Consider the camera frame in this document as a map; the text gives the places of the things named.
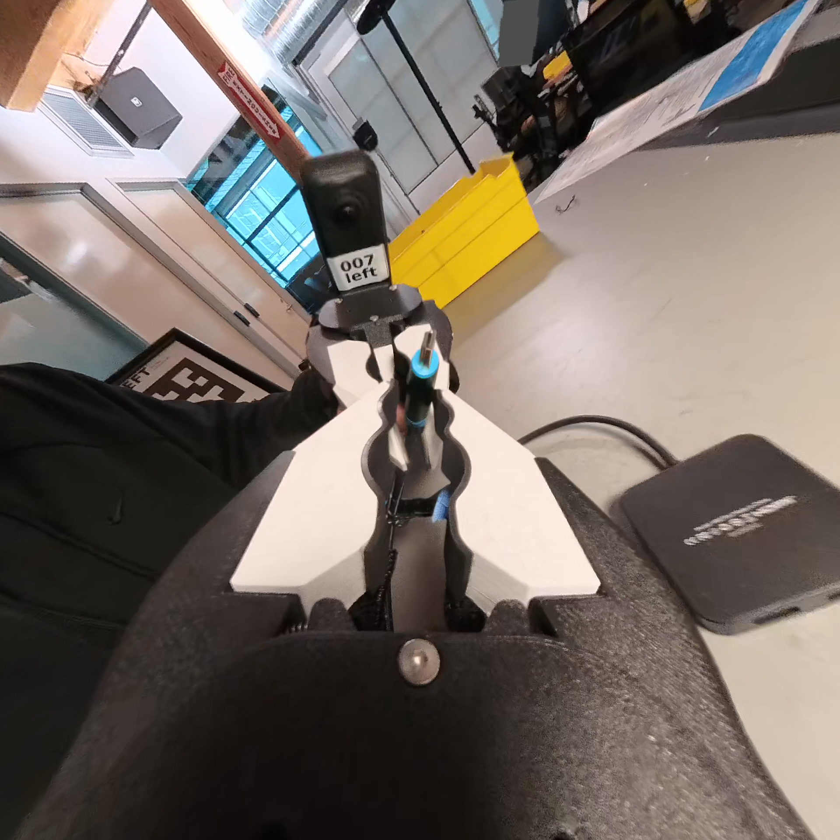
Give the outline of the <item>person's left forearm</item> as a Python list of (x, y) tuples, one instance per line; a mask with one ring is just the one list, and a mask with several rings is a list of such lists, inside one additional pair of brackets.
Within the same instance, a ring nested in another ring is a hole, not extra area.
[(203, 402), (200, 453), (211, 472), (243, 489), (279, 455), (291, 451), (340, 412), (333, 386), (313, 369), (291, 390), (248, 403)]

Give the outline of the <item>white vent grille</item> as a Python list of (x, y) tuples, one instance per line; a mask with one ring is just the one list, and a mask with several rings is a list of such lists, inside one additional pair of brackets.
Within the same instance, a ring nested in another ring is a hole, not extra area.
[(73, 90), (48, 86), (38, 110), (91, 157), (130, 160), (134, 153)]

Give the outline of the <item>framed black white sign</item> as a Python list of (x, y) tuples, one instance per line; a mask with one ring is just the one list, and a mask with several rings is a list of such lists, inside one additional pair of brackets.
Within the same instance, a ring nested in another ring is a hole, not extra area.
[(178, 403), (252, 403), (286, 390), (180, 329), (154, 341), (107, 383)]

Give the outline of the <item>yellow plastic bin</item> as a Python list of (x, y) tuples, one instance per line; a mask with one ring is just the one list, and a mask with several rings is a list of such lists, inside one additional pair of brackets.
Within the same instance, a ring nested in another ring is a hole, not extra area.
[(417, 265), (413, 278), (421, 298), (447, 306), (538, 233), (527, 197), (486, 227), (476, 220), (462, 224)]
[(389, 244), (392, 283), (421, 286), (526, 197), (511, 153), (481, 162)]

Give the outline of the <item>red white label strip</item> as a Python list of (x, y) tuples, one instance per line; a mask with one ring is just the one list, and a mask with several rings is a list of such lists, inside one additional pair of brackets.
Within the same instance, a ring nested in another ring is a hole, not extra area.
[(278, 144), (284, 133), (279, 113), (272, 103), (266, 97), (260, 98), (263, 96), (261, 91), (253, 89), (226, 60), (217, 69), (216, 76), (220, 87), (248, 123), (268, 137), (270, 143)]

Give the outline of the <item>person's black jacket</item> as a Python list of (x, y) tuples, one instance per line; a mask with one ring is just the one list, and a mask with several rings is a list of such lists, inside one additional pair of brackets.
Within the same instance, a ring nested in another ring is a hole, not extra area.
[(1, 798), (11, 838), (145, 596), (241, 489), (199, 451), (199, 403), (42, 364), (3, 366), (1, 391)]

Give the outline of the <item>black stand pole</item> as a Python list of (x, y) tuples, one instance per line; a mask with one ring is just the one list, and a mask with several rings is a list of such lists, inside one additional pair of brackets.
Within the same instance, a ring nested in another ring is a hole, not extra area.
[(394, 40), (396, 47), (402, 53), (402, 56), (404, 57), (409, 69), (413, 73), (419, 87), (423, 91), (423, 94), (429, 101), (429, 104), (435, 112), (437, 119), (440, 121), (441, 125), (446, 131), (446, 134), (452, 142), (455, 151), (457, 152), (462, 162), (465, 164), (468, 173), (470, 175), (473, 175), (476, 173), (475, 166), (473, 165), (471, 159), (467, 155), (463, 144), (460, 142), (454, 127), (452, 126), (445, 112), (443, 111), (440, 102), (437, 100), (431, 87), (429, 87), (423, 72), (421, 71), (419, 65), (415, 61), (411, 51), (407, 47), (404, 38), (401, 36), (401, 34), (396, 28), (396, 25), (392, 21), (392, 17), (390, 16), (390, 10), (392, 9), (395, 3), (395, 1), (365, 2), (364, 7), (360, 13), (359, 20), (356, 24), (357, 32), (360, 36), (368, 35), (370, 32), (376, 29), (380, 23), (384, 24), (384, 26), (391, 34), (391, 37)]

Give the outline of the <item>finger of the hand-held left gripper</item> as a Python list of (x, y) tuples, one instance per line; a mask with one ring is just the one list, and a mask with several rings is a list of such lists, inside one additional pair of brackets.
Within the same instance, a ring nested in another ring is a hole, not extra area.
[(385, 384), (370, 374), (366, 365), (373, 351), (368, 343), (332, 343), (328, 347), (332, 388), (340, 405), (353, 405), (359, 401), (382, 401)]
[(460, 381), (455, 365), (449, 357), (452, 349), (452, 334), (448, 328), (436, 328), (428, 322), (409, 325), (394, 337), (395, 354), (400, 354), (410, 363), (415, 353), (420, 351), (426, 335), (430, 332), (435, 336), (434, 351), (438, 359), (435, 387), (438, 390), (457, 393)]

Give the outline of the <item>black wall speaker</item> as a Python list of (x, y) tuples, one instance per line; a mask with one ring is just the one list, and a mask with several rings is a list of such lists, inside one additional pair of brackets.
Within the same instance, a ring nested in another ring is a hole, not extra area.
[(158, 151), (183, 116), (140, 68), (111, 77), (93, 106), (129, 146)]

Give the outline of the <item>white blue paper sheet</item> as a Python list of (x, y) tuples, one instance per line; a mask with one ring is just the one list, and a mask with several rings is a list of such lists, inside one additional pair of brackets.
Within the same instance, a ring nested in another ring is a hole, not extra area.
[(667, 132), (765, 86), (821, 6), (799, 1), (599, 117), (584, 141), (542, 185), (536, 203), (560, 193)]

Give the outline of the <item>black port hub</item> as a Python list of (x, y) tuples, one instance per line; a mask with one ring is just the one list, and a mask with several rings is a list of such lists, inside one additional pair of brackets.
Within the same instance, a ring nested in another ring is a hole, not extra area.
[(627, 490), (624, 517), (696, 622), (719, 635), (839, 599), (839, 489), (739, 435)]

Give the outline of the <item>wooden beam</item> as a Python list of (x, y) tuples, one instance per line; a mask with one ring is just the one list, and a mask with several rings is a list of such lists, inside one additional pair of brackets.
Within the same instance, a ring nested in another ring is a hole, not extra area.
[(112, 5), (112, 1), (2, 1), (2, 107), (35, 110), (64, 56), (87, 49)]
[[(161, 17), (173, 35), (178, 38), (192, 57), (196, 59), (207, 75), (212, 78), (213, 83), (236, 108), (242, 118), (246, 120), (240, 114), (235, 103), (225, 94), (224, 89), (221, 88), (217, 80), (217, 69), (224, 60), (228, 61), (236, 69), (239, 76), (243, 80), (247, 80), (247, 83), (253, 89), (261, 91), (263, 96), (260, 96), (260, 98), (266, 97), (268, 99), (260, 86), (245, 71), (241, 63), (236, 60), (230, 49), (223, 45), (212, 29), (207, 26), (191, 3), (184, 1), (151, 1), (149, 5)], [(259, 138), (264, 142), (267, 150), (274, 156), (277, 162), (292, 177), (293, 181), (299, 185), (301, 183), (302, 169), (311, 156), (299, 141), (296, 134), (294, 134), (291, 127), (281, 118), (279, 111), (278, 113), (281, 120), (280, 127), (283, 130), (283, 136), (277, 144), (270, 143), (268, 137), (262, 132), (255, 130), (249, 124), (249, 121), (246, 122), (257, 132)]]

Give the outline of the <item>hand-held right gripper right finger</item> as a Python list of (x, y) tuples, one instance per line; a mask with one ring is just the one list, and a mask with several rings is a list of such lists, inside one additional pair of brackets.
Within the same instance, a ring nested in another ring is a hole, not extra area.
[(435, 394), (449, 480), (446, 594), (498, 603), (588, 596), (601, 581), (533, 454), (450, 390)]

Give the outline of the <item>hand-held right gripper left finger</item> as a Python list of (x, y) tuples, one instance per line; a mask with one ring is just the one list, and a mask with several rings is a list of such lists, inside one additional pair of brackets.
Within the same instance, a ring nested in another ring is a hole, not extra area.
[(322, 599), (351, 608), (376, 585), (387, 565), (396, 401), (393, 383), (376, 383), (291, 452), (230, 578), (235, 592), (295, 595), (310, 611)]

